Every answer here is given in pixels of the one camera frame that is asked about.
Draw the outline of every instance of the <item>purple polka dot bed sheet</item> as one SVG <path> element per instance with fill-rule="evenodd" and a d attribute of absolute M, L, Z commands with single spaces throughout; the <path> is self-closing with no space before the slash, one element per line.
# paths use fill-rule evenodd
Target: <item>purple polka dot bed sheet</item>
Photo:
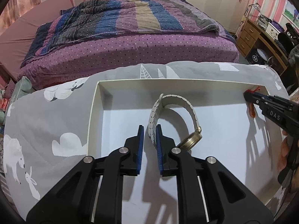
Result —
<path fill-rule="evenodd" d="M 238 62 L 233 42 L 208 32 L 203 35 L 132 35 L 67 46 L 21 68 L 37 90 L 140 63 L 172 61 Z"/>

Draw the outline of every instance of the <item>silver screw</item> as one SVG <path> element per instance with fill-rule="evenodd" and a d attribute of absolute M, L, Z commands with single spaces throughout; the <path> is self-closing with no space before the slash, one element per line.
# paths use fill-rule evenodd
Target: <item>silver screw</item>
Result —
<path fill-rule="evenodd" d="M 181 152 L 181 150 L 177 147 L 174 147 L 173 149 L 171 149 L 171 152 L 174 154 L 179 154 Z"/>
<path fill-rule="evenodd" d="M 83 161 L 85 163 L 91 163 L 92 162 L 92 157 L 91 156 L 86 156 L 86 157 L 83 158 Z"/>
<path fill-rule="evenodd" d="M 126 147 L 121 147 L 121 148 L 119 149 L 119 152 L 120 152 L 120 153 L 127 153 L 128 151 L 129 151 L 129 149 L 126 148 Z"/>
<path fill-rule="evenodd" d="M 212 156 L 211 156 L 211 157 L 208 157 L 208 158 L 207 158 L 207 162 L 210 163 L 210 164 L 214 164 L 215 162 L 217 162 L 217 160 L 216 160 L 215 157 L 212 157 Z"/>

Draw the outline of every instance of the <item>pink headboard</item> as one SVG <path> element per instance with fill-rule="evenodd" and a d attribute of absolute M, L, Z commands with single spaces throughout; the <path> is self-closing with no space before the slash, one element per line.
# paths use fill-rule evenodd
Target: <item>pink headboard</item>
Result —
<path fill-rule="evenodd" d="M 38 27 L 58 18 L 60 10 L 71 7 L 70 0 L 46 0 L 21 16 L 0 36 L 0 63 L 12 78 L 17 80 Z"/>

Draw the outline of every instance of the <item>white storage box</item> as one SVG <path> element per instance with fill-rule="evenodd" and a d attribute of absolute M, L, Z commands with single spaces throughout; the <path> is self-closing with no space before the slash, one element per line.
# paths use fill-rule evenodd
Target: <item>white storage box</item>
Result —
<path fill-rule="evenodd" d="M 271 23 L 268 24 L 266 33 L 273 39 L 278 40 L 278 35 L 280 34 L 279 30 L 275 28 Z"/>
<path fill-rule="evenodd" d="M 194 107 L 202 140 L 192 156 L 216 157 L 264 204 L 279 189 L 276 170 L 280 128 L 261 110 L 252 119 L 243 92 L 252 84 L 196 79 L 128 79 L 100 81 L 90 114 L 88 155 L 109 155 L 144 126 L 140 175 L 124 177 L 122 223 L 178 223 L 176 178 L 162 178 L 157 152 L 147 133 L 150 111 L 161 93 L 185 97 Z M 261 93 L 267 94 L 262 87 Z M 164 109 L 158 120 L 163 135 L 178 144 L 194 131 L 184 108 Z"/>

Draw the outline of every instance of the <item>striped quilt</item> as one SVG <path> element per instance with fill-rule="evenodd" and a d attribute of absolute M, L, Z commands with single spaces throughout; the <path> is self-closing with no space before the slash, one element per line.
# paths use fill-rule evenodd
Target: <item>striped quilt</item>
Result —
<path fill-rule="evenodd" d="M 22 66 L 70 43 L 136 33 L 219 33 L 208 16 L 195 15 L 175 0 L 89 0 L 61 11 L 40 26 Z"/>

